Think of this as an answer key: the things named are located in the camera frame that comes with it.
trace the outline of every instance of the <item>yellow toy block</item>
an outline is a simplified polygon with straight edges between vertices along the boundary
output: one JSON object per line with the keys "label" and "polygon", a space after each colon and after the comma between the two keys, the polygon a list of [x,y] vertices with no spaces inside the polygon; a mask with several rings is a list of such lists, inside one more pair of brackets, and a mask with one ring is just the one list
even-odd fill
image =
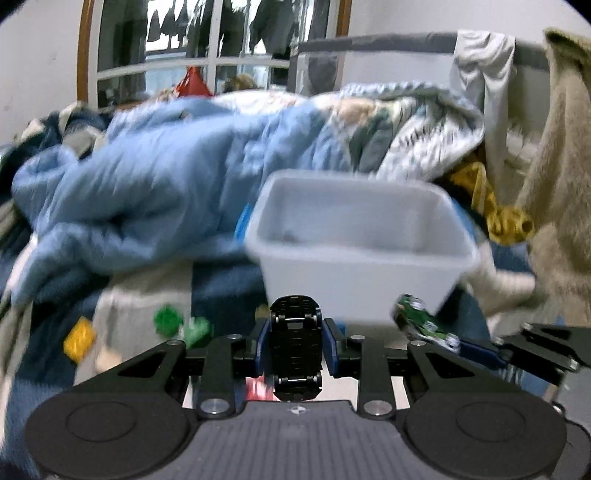
{"label": "yellow toy block", "polygon": [[78,364],[95,342],[95,339],[96,332],[92,328],[90,320],[80,317],[66,340],[64,340],[64,353]]}

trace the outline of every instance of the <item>window pane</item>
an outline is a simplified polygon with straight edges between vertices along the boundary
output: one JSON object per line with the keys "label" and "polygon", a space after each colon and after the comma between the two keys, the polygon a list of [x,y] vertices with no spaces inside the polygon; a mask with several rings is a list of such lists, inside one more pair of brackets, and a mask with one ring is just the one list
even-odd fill
{"label": "window pane", "polygon": [[223,0],[219,55],[289,60],[292,45],[326,36],[329,4],[330,0]]}
{"label": "window pane", "polygon": [[206,56],[209,25],[203,17],[208,3],[211,0],[105,0],[98,70]]}
{"label": "window pane", "polygon": [[253,88],[285,90],[287,71],[287,68],[272,68],[263,65],[219,66],[216,69],[216,93]]}
{"label": "window pane", "polygon": [[[201,67],[205,78],[207,67]],[[187,69],[180,67],[169,70],[149,70],[147,72],[125,75],[98,81],[99,107],[125,105],[141,102],[160,93],[166,88],[178,85]]]}

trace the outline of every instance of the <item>storage box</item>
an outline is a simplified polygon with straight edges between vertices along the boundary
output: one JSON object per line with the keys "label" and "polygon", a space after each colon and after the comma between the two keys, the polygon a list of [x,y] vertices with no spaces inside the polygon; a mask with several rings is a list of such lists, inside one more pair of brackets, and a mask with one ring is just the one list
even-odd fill
{"label": "storage box", "polygon": [[263,186],[246,230],[269,304],[308,295],[323,315],[391,322],[410,293],[436,312],[479,254],[447,193],[343,173],[283,170]]}

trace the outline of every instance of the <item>fuzzy brown blanket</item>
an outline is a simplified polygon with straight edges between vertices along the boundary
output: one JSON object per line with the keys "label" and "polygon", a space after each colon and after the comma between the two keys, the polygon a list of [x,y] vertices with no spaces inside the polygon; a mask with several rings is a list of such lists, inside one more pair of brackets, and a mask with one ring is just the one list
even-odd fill
{"label": "fuzzy brown blanket", "polygon": [[531,265],[568,325],[591,327],[591,40],[547,30],[550,113],[517,207],[538,232]]}

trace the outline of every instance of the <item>gray gripper base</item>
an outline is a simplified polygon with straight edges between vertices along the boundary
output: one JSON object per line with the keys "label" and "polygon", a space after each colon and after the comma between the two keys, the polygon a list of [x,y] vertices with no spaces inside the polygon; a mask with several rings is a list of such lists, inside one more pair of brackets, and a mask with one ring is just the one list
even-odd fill
{"label": "gray gripper base", "polygon": [[149,480],[444,480],[398,430],[367,420],[348,401],[249,402],[208,421],[187,449]]}

